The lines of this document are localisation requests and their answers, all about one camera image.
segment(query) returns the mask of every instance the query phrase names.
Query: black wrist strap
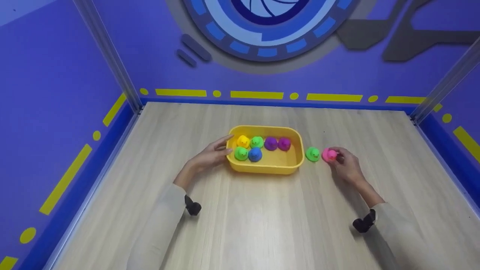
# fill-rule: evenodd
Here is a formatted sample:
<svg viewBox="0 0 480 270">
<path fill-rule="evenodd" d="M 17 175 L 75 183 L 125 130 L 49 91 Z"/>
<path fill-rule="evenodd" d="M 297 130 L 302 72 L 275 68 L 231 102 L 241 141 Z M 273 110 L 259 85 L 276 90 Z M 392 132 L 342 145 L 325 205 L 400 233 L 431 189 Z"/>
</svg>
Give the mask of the black wrist strap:
<svg viewBox="0 0 480 270">
<path fill-rule="evenodd" d="M 199 203 L 192 201 L 188 195 L 185 195 L 185 208 L 191 216 L 198 215 L 200 210 L 202 210 L 202 206 Z"/>
<path fill-rule="evenodd" d="M 370 209 L 370 213 L 365 216 L 363 219 L 356 219 L 353 221 L 353 227 L 359 232 L 359 233 L 366 233 L 370 229 L 370 227 L 373 226 L 373 223 L 375 222 L 376 214 L 375 210 Z"/>
</svg>

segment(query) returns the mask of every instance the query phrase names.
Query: purple rubber duck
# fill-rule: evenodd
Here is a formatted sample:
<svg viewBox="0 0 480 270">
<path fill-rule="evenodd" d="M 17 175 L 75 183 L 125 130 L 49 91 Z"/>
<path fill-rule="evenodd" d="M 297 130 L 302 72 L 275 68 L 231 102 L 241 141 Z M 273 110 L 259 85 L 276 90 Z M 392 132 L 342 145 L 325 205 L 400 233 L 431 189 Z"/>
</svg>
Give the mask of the purple rubber duck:
<svg viewBox="0 0 480 270">
<path fill-rule="evenodd" d="M 289 139 L 282 137 L 278 140 L 278 149 L 282 151 L 288 151 L 290 149 L 290 146 L 291 142 Z"/>
<path fill-rule="evenodd" d="M 267 149 L 269 151 L 273 151 L 278 147 L 278 143 L 276 142 L 275 138 L 267 137 L 265 139 L 264 147 L 265 147 L 265 149 Z"/>
</svg>

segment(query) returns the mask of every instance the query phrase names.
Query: wooden table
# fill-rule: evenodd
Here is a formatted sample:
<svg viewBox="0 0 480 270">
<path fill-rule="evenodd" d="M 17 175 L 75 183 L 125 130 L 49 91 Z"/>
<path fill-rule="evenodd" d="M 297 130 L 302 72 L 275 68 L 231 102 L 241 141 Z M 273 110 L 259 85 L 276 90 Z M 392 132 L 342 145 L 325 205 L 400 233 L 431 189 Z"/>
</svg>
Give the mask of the wooden table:
<svg viewBox="0 0 480 270">
<path fill-rule="evenodd" d="M 457 269 L 480 265 L 480 221 L 401 111 L 148 103 L 55 269 L 125 269 L 153 204 L 194 154 L 240 124 L 296 129 L 305 147 L 343 146 L 375 189 Z M 368 208 L 323 162 L 290 176 L 201 175 L 162 266 L 165 270 L 395 269 L 375 230 L 351 223 Z"/>
</svg>

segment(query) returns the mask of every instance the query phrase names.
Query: green rubber duck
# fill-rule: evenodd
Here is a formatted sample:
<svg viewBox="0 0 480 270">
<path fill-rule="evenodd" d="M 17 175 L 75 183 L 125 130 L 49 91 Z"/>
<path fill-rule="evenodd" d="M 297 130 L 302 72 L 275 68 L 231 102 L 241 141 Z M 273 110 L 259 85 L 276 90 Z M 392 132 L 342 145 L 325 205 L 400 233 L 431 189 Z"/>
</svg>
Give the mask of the green rubber duck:
<svg viewBox="0 0 480 270">
<path fill-rule="evenodd" d="M 240 161 L 246 160 L 248 158 L 248 150 L 245 147 L 237 146 L 234 156 Z"/>
<path fill-rule="evenodd" d="M 264 147 L 264 139 L 260 136 L 253 137 L 250 140 L 250 147 L 251 148 L 254 148 L 254 147 L 262 148 L 262 147 Z"/>
<path fill-rule="evenodd" d="M 309 147 L 307 149 L 307 152 L 305 152 L 305 156 L 307 157 L 308 160 L 316 162 L 320 158 L 320 150 L 315 147 Z"/>
</svg>

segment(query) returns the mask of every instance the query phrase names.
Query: yellow rubber duck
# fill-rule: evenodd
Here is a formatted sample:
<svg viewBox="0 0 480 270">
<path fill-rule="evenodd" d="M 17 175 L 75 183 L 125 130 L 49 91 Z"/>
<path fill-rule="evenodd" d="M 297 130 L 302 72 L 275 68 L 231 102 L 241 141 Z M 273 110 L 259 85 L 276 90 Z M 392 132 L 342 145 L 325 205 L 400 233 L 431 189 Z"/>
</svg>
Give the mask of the yellow rubber duck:
<svg viewBox="0 0 480 270">
<path fill-rule="evenodd" d="M 247 138 L 247 136 L 245 135 L 241 135 L 238 139 L 237 139 L 237 146 L 241 146 L 241 147 L 244 147 L 244 148 L 248 148 L 250 146 L 250 139 Z"/>
</svg>

